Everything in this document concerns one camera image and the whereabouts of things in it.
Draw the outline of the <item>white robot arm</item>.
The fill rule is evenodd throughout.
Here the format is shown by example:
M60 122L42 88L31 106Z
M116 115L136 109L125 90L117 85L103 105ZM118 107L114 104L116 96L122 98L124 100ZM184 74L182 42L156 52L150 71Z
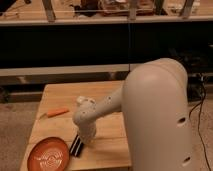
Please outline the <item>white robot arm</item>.
M171 58L137 66L101 101L78 100L73 122L81 141L91 142L99 118L120 111L133 171L194 171L187 82L184 66Z

